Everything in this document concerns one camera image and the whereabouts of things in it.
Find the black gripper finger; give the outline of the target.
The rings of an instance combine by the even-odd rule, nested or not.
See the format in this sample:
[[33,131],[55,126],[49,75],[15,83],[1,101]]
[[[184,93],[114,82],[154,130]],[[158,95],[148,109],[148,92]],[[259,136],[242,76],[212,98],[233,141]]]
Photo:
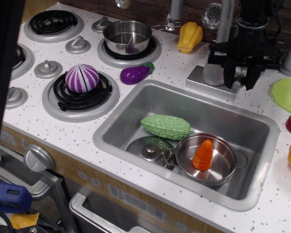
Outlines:
[[226,60],[223,68],[224,85],[229,89],[232,88],[235,81],[236,64],[232,61]]
[[251,90],[254,88],[256,82],[258,81],[261,73],[265,70],[265,65],[261,63],[253,63],[247,67],[247,72],[245,76],[245,87],[246,90]]

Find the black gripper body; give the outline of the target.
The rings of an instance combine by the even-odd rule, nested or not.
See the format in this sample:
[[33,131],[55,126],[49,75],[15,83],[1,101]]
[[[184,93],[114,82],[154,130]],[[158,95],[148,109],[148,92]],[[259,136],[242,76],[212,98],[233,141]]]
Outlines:
[[282,58],[287,52],[286,48],[272,47],[264,43],[260,43],[256,49],[251,49],[248,45],[241,48],[234,42],[224,42],[211,44],[209,49],[209,64],[224,67],[226,60],[229,60],[237,67],[248,67],[250,64],[263,62],[265,70],[279,70]]

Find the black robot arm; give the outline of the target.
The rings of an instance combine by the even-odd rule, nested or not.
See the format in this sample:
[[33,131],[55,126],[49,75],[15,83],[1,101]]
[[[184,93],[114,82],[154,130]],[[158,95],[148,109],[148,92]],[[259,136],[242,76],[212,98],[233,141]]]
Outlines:
[[244,85],[252,89],[262,72],[266,69],[279,70],[286,50],[277,46],[277,37],[281,28],[274,34],[266,28],[269,19],[280,21],[278,12],[284,8],[282,0],[242,0],[240,14],[237,16],[238,32],[229,42],[210,45],[210,64],[223,68],[223,83],[232,88],[236,81],[236,68],[247,69]]

